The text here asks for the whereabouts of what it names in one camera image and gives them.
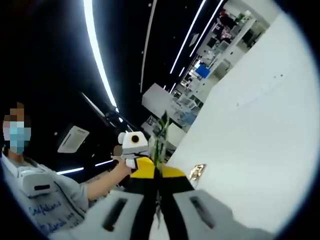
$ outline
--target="blue face mask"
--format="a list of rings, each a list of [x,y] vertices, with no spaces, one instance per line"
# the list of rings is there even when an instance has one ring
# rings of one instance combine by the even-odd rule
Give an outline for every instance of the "blue face mask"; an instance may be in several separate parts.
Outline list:
[[[29,144],[31,138],[31,127],[25,127],[24,121],[10,121],[10,127],[3,127],[5,141],[10,141],[9,149],[21,154]]]

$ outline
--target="black ceiling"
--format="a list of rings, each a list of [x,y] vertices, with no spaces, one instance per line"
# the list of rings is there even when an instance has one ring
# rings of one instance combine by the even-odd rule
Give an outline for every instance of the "black ceiling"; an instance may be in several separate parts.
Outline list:
[[[81,95],[84,93],[104,113],[112,110],[90,45],[83,1],[35,2],[32,6],[11,6],[8,11],[2,39],[1,102],[25,103],[31,115],[28,154],[32,158],[56,171],[84,167],[84,171],[72,174],[76,180],[84,181],[107,168],[97,169],[94,164],[109,159],[121,128],[110,127]],[[172,86],[182,67],[191,62],[190,40],[193,34],[202,33],[218,0],[206,1],[170,74],[201,2],[157,1],[140,93],[142,51],[152,1],[93,0],[106,76],[121,116],[135,126],[150,115],[141,106],[142,94],[153,83]],[[58,139],[70,125],[90,134],[75,154],[57,153]]]

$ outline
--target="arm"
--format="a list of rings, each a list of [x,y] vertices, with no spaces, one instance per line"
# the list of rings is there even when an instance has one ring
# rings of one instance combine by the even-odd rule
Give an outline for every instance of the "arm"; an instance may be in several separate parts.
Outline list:
[[[126,162],[118,157],[113,157],[119,160],[119,164],[109,173],[102,176],[93,182],[87,184],[87,197],[89,200],[95,200],[104,196],[127,175],[131,174],[131,168],[126,166]]]

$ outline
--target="gray t-shirt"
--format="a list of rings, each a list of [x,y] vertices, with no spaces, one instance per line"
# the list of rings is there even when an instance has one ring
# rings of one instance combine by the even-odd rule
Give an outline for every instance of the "gray t-shirt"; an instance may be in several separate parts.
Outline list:
[[[13,196],[45,236],[57,230],[71,229],[84,220],[89,208],[86,184],[79,184],[69,177],[57,175],[46,166],[33,162],[37,168],[44,169],[52,176],[56,183],[56,191],[29,198],[19,189],[17,179],[7,169],[2,159],[0,162],[4,180]]]

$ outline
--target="woman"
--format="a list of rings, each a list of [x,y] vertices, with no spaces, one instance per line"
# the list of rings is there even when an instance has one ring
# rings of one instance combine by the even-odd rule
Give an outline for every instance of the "woman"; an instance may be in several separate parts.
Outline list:
[[[105,195],[131,173],[123,159],[113,157],[119,164],[109,174],[93,182],[79,184],[24,156],[25,146],[31,137],[31,126],[22,103],[18,102],[10,109],[10,113],[4,116],[2,126],[5,140],[1,158],[4,180],[22,210],[46,236],[80,224],[84,220],[89,201]],[[15,166],[18,172],[19,169],[27,169],[45,173],[45,177],[49,176],[53,180],[53,190],[36,196],[26,194],[10,166]]]

